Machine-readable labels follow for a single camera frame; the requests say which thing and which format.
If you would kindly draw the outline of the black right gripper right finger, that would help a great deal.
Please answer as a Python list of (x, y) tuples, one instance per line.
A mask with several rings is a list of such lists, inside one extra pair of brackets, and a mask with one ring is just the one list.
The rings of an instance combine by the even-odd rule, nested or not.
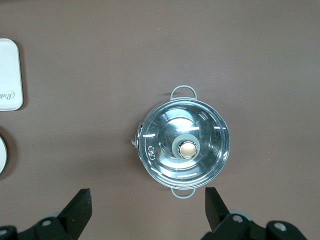
[(264, 240), (266, 229), (241, 213), (230, 213), (214, 187), (205, 189), (205, 214), (211, 228), (203, 240)]

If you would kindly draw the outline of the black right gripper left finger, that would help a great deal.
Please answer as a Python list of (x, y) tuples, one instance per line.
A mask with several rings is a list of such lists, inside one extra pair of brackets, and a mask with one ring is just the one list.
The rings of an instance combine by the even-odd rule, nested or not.
[(91, 190), (80, 189), (57, 215), (40, 220), (32, 228), (34, 240), (77, 240), (92, 216)]

